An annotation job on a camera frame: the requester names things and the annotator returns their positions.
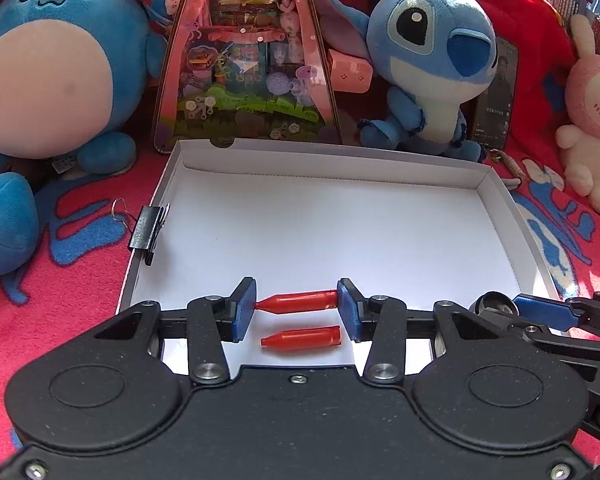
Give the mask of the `black round cap shiny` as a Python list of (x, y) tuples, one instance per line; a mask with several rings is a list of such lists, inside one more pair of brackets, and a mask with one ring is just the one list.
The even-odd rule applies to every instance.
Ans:
[(469, 307), (471, 312), (481, 314), (483, 311), (495, 311), (508, 315), (519, 315), (519, 310), (513, 300), (501, 292), (485, 292)]

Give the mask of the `red plastic cap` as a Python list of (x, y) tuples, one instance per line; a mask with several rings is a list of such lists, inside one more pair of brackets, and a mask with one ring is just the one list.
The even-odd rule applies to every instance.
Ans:
[(336, 347), (341, 344), (339, 326), (283, 330), (260, 340), (262, 348), (278, 352), (298, 352)]
[(274, 295), (258, 301), (254, 307), (263, 312), (283, 315), (335, 309), (337, 302), (338, 292), (331, 289)]

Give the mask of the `white cardboard box tray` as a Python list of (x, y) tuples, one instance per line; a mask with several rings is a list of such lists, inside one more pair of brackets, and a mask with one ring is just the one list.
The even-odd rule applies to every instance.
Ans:
[(438, 300), (465, 307), (490, 290), (556, 296), (505, 185), (471, 162), (328, 144), (184, 141), (149, 207), (160, 214), (154, 246), (133, 250), (119, 302), (135, 325), (125, 375), (143, 385), (188, 377), (194, 367), (208, 384), (248, 367), (365, 374), (370, 345), (350, 336), (296, 356), (260, 345), (284, 328), (341, 325), (337, 310), (248, 310), (222, 341), (211, 309), (195, 313), (189, 303), (228, 296), (239, 284), (258, 301), (334, 289), (348, 278), (364, 296), (424, 312)]

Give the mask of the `black binder clip on box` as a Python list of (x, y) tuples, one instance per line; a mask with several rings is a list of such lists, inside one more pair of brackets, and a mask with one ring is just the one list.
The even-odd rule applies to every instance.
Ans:
[(110, 208), (112, 220), (121, 223), (130, 234), (129, 251), (138, 252), (146, 266), (151, 266), (154, 261), (158, 236), (166, 224), (169, 212), (169, 203), (161, 206), (145, 205), (134, 216), (122, 197), (116, 198)]

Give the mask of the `red cartoon blanket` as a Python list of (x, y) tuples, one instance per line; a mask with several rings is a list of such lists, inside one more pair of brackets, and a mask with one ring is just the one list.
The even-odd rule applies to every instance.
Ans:
[[(518, 50), (513, 121), (506, 155), (524, 174), (508, 191), (530, 229), (560, 298), (600, 292), (600, 215), (567, 183), (555, 133), (568, 117), (556, 112), (544, 79), (564, 80), (576, 50), (544, 0), (477, 0), (498, 36)], [(73, 174), (40, 191), (42, 236), (33, 257), (0, 276), (0, 463), (18, 446), (4, 404), (10, 378), (28, 363), (106, 321), (119, 310), (132, 252), (129, 232), (110, 216), (125, 200), (136, 216), (149, 205), (171, 155), (156, 152), (151, 122), (156, 95), (148, 91), (130, 122), (135, 164), (113, 177)], [(485, 162), (504, 184), (508, 169)]]

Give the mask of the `pink bunny plush toy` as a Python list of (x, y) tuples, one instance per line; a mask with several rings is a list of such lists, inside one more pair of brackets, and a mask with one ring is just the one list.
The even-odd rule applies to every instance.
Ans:
[(570, 29), (578, 60), (565, 90), (570, 123), (557, 129), (556, 143), (567, 183), (600, 214), (600, 55), (585, 16), (573, 15)]

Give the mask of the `black smartphone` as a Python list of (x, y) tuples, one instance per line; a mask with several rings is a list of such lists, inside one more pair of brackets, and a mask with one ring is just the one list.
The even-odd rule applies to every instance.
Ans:
[(498, 38), (494, 78), (477, 99), (472, 138), (489, 150), (502, 150), (512, 120), (518, 68), (518, 50)]

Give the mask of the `pink triangular diorama box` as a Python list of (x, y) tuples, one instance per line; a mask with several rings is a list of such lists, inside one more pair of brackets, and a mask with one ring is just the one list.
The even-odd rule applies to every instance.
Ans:
[(154, 147), (237, 138), (358, 144), (335, 93), (372, 68), (324, 44), (314, 0), (180, 0), (154, 119)]

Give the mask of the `blue Stitch plush toy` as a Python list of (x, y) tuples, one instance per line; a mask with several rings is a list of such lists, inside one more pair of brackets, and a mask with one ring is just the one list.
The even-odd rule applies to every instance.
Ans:
[(366, 148), (482, 162), (460, 110), (496, 72), (494, 28), (477, 0), (380, 0), (364, 13), (314, 0), (324, 40), (388, 82), (388, 115), (358, 124)]

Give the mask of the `round blue plush toy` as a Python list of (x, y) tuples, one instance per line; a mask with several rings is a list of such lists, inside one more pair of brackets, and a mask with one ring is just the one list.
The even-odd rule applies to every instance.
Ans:
[(122, 131), (161, 74), (180, 0), (0, 0), (0, 275), (40, 239), (30, 183), (13, 159), (71, 157), (115, 174), (136, 157)]

